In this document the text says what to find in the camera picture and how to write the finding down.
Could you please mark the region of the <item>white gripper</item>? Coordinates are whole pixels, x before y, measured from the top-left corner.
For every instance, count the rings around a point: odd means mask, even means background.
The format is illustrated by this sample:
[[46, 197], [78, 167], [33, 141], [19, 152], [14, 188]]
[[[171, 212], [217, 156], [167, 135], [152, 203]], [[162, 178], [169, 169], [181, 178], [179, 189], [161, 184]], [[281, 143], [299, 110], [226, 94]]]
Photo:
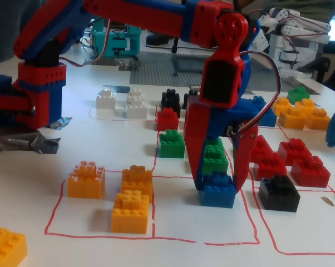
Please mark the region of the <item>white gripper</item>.
[[266, 39], [263, 30], [260, 29], [252, 41], [252, 50], [264, 52], [268, 47], [269, 42]]

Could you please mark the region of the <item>red and blue gripper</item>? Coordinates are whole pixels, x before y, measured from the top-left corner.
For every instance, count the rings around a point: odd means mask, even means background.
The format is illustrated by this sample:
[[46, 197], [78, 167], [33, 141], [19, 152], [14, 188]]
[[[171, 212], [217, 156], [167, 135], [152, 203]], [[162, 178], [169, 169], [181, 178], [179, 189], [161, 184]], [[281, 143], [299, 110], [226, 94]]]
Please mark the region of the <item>red and blue gripper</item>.
[[[226, 133], [227, 126], [249, 121], [260, 112], [251, 99], [241, 98], [231, 109], [213, 107], [201, 102], [198, 96], [189, 96], [186, 108], [184, 141], [195, 187], [202, 190], [202, 169], [205, 138], [217, 138]], [[244, 185], [249, 172], [252, 150], [258, 136], [254, 125], [231, 138], [233, 143], [233, 184], [236, 192]]]

